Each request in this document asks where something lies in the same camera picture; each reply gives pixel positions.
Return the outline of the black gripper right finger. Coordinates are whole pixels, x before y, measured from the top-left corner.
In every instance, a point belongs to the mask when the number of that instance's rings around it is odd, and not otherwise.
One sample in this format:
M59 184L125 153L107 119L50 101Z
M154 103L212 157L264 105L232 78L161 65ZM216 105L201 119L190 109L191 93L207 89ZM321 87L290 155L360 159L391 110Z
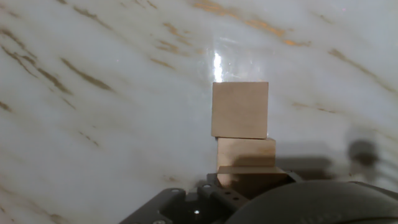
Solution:
M287 170L286 174L287 174L287 178L288 178L289 182L303 182L303 179L301 178L301 176L299 176L292 170Z

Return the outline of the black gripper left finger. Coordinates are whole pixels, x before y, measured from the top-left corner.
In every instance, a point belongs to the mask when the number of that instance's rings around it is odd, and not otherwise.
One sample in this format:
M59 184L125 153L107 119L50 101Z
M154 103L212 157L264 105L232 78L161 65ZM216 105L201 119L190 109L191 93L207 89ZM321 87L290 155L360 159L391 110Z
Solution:
M193 192L169 188L161 191L120 224L210 224L225 223L249 200L221 186L216 174Z

